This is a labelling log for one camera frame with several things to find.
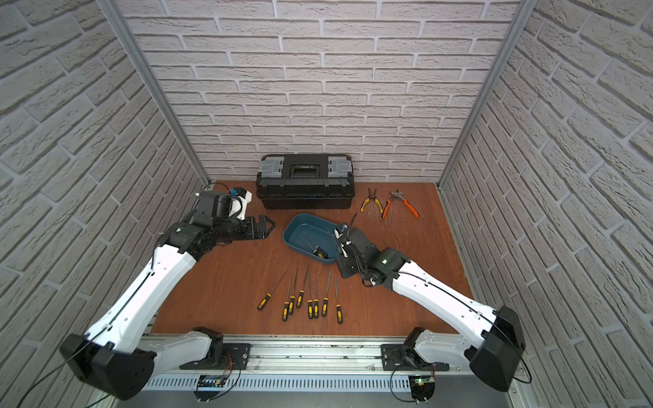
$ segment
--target yellow-handled pliers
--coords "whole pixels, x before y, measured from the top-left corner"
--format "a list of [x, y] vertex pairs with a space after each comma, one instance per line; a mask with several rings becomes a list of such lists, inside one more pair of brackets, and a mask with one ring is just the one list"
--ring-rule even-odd
[[366, 198], [365, 202], [363, 202], [363, 205], [360, 206], [360, 212], [365, 210], [365, 204], [369, 203], [370, 201], [374, 201], [376, 205], [379, 206], [379, 212], [383, 213], [383, 206], [381, 205], [381, 202], [376, 198], [376, 189], [374, 189], [374, 192], [372, 192], [370, 188], [368, 188], [368, 198]]

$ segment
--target metal corner post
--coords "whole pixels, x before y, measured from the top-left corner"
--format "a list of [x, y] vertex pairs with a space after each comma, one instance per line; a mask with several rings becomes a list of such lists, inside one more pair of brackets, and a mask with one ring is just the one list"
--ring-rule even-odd
[[474, 101], [474, 105], [471, 107], [470, 115], [465, 121], [465, 126], [463, 126], [462, 132], [460, 132], [460, 137], [456, 141], [449, 159], [447, 160], [445, 169], [438, 181], [438, 188], [442, 188], [442, 185], [447, 181], [447, 177], [449, 177], [449, 174], [453, 170], [453, 166], [456, 164], [463, 146], [465, 146], [467, 139], [470, 137], [474, 123], [476, 123], [481, 115], [483, 107], [490, 99], [490, 96], [492, 96], [494, 87], [497, 82], [499, 82], [499, 77], [501, 76], [505, 65], [508, 63], [510, 54], [513, 49], [515, 49], [519, 37], [521, 37], [524, 27], [526, 27], [526, 23], [535, 9], [537, 2], [538, 0], [522, 0], [522, 2], [519, 3], [519, 7], [515, 12], [515, 17], [508, 27], [508, 31], [506, 32], [503, 42], [499, 47], [499, 51], [492, 62], [492, 66], [490, 67], [487, 76], [485, 77], [485, 81], [483, 81], [481, 90], [476, 97], [476, 101]]
[[97, 0], [97, 3], [100, 5], [106, 20], [111, 25], [118, 40], [120, 40], [125, 48], [125, 52], [134, 63], [134, 68], [137, 73], [139, 73], [141, 79], [143, 79], [145, 87], [150, 92], [152, 99], [157, 104], [157, 107], [161, 111], [161, 115], [163, 115], [165, 121], [168, 123], [168, 126], [170, 126], [172, 134], [175, 139], [177, 139], [177, 142], [179, 142], [179, 145], [188, 158], [188, 161], [191, 163], [195, 174], [197, 174], [197, 177], [199, 177], [202, 184], [209, 184], [211, 182], [210, 178], [204, 170], [199, 157], [197, 157], [193, 146], [190, 141], [188, 141], [188, 136], [183, 130], [179, 118], [177, 118], [177, 115], [174, 113], [163, 88], [161, 88], [161, 84], [157, 80], [156, 75], [154, 75], [152, 67], [148, 63], [143, 51], [140, 49], [136, 36], [129, 28], [127, 19], [120, 10], [118, 3], [116, 0]]

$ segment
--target white brick wall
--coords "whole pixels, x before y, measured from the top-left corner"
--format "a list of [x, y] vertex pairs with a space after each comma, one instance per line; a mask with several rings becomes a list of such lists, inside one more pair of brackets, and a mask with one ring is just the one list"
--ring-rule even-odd
[[651, 0], [540, 0], [443, 186], [543, 407], [653, 402], [651, 21]]
[[[14, 407], [199, 181], [96, 3], [0, 6], [0, 55], [0, 405]], [[85, 406], [72, 377], [63, 368], [24, 406]]]
[[251, 180], [267, 153], [340, 152], [360, 181], [437, 181], [517, 5], [121, 2], [222, 180]]

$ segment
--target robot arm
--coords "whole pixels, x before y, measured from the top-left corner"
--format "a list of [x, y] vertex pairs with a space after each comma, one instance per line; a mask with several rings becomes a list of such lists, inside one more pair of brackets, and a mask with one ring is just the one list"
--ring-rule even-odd
[[335, 235], [342, 249], [336, 262], [343, 278], [358, 274], [366, 286], [382, 285], [402, 294], [462, 335], [452, 349], [439, 344], [429, 330], [414, 329], [403, 347], [407, 365], [421, 369], [434, 362], [469, 364], [484, 383], [508, 390], [525, 348], [521, 323], [512, 309], [503, 306], [497, 311], [456, 292], [396, 249], [379, 251], [357, 228], [340, 224]]
[[148, 264], [111, 309], [84, 336], [66, 337], [59, 350], [81, 381], [126, 400], [169, 369], [198, 360], [219, 363], [221, 335], [205, 328], [149, 349], [139, 349], [138, 343], [154, 313], [203, 254], [219, 243], [268, 237], [272, 220], [245, 216], [251, 198], [244, 189], [200, 193], [197, 209], [158, 239]]

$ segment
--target blue plastic tray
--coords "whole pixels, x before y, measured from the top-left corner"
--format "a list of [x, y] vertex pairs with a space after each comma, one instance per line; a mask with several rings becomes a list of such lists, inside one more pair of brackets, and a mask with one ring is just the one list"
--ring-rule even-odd
[[[295, 216], [283, 231], [283, 241], [293, 251], [306, 255], [310, 259], [322, 262], [325, 265], [333, 265], [338, 257], [338, 243], [334, 235], [336, 225], [320, 217], [308, 213], [301, 213]], [[318, 245], [329, 258], [320, 258], [313, 255], [311, 242], [306, 239], [310, 238]]]

